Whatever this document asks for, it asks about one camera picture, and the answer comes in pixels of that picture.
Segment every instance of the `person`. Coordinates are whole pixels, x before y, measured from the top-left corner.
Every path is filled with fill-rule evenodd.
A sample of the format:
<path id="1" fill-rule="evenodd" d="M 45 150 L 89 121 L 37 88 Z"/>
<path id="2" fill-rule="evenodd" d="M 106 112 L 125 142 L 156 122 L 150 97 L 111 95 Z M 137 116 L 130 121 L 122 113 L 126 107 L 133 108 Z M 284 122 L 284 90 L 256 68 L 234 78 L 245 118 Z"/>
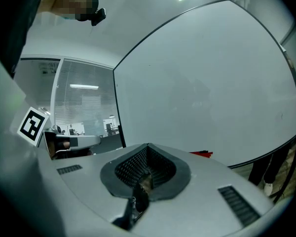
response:
<path id="1" fill-rule="evenodd" d="M 13 77 L 37 13 L 48 11 L 84 21 L 95 13 L 98 0 L 0 0 L 0 61 Z"/>
<path id="2" fill-rule="evenodd" d="M 285 48 L 281 46 L 284 56 L 288 60 L 290 69 L 294 69 L 294 64 L 290 57 L 287 54 Z M 281 148 L 279 148 L 273 154 L 267 155 L 261 159 L 256 160 L 253 163 L 253 168 L 251 170 L 249 181 L 255 185 L 259 185 L 263 175 L 264 175 L 264 193 L 267 196 L 270 196 L 273 191 L 273 183 L 276 179 L 276 175 L 279 172 L 282 164 L 284 163 L 289 150 L 291 148 L 291 144 L 288 143 Z"/>

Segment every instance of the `person's leg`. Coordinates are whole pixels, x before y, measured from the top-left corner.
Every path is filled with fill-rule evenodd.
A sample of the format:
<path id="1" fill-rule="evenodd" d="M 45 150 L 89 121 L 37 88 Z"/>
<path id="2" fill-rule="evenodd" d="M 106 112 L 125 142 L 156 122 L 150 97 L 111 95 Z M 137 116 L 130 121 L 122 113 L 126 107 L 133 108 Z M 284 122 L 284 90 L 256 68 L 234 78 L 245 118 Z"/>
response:
<path id="1" fill-rule="evenodd" d="M 283 162 L 285 161 L 290 148 L 290 144 L 285 145 L 273 154 L 271 164 L 264 175 L 264 181 L 266 183 L 274 183 L 275 177 L 280 170 Z"/>
<path id="2" fill-rule="evenodd" d="M 264 175 L 268 164 L 270 163 L 272 155 L 265 156 L 253 163 L 249 181 L 255 185 L 258 185 Z"/>

